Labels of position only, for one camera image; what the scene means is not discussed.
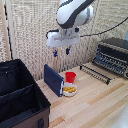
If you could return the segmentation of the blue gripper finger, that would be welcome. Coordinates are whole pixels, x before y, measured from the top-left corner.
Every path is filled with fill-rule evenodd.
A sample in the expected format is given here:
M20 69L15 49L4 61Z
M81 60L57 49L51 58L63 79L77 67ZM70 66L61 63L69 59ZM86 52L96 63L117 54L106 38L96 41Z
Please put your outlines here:
M69 55L69 54L70 54L70 49L71 49L71 48L67 48L67 49L66 49L66 55Z
M58 50L54 50L53 55L54 55L54 57L57 57L58 56Z

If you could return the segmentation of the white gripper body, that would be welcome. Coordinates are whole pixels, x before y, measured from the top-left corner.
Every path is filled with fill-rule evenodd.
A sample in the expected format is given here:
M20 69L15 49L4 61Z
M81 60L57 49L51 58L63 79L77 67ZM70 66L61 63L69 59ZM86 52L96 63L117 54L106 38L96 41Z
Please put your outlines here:
M56 29L50 30L47 34L46 45L50 48L77 44L79 41L79 29Z

